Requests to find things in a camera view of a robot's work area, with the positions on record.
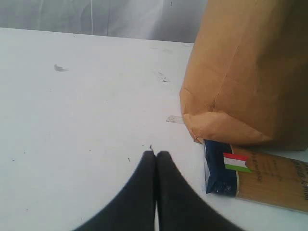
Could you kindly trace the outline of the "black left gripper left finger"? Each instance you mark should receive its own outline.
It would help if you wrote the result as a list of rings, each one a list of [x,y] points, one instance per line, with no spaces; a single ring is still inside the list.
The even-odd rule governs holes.
[[[122,190],[77,231],[153,231],[155,219],[155,170],[153,151],[145,151]]]

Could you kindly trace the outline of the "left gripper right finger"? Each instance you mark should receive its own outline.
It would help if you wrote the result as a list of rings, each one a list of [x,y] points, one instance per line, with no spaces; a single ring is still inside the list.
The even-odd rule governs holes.
[[[156,201],[161,231],[239,231],[187,183],[167,151],[156,156]]]

